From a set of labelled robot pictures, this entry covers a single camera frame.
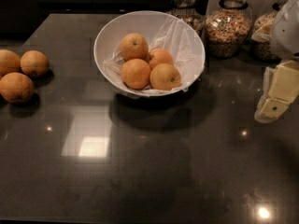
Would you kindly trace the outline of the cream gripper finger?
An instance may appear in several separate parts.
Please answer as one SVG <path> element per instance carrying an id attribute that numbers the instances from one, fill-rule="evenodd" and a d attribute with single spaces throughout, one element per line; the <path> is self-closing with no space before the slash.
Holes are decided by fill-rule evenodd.
<path id="1" fill-rule="evenodd" d="M 256 42 L 268 42 L 270 40 L 270 33 L 273 22 L 273 19 L 256 21 L 253 27 L 251 39 Z"/>
<path id="2" fill-rule="evenodd" d="M 299 62 L 284 60 L 263 74 L 263 95 L 254 118 L 260 123 L 278 120 L 299 95 Z"/>

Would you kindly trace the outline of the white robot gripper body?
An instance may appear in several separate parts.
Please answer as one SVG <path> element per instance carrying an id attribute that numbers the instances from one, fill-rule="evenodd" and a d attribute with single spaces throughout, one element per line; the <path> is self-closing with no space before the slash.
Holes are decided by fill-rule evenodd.
<path id="1" fill-rule="evenodd" d="M 288 0 L 275 17 L 271 52 L 284 60 L 299 60 L 299 0 Z"/>

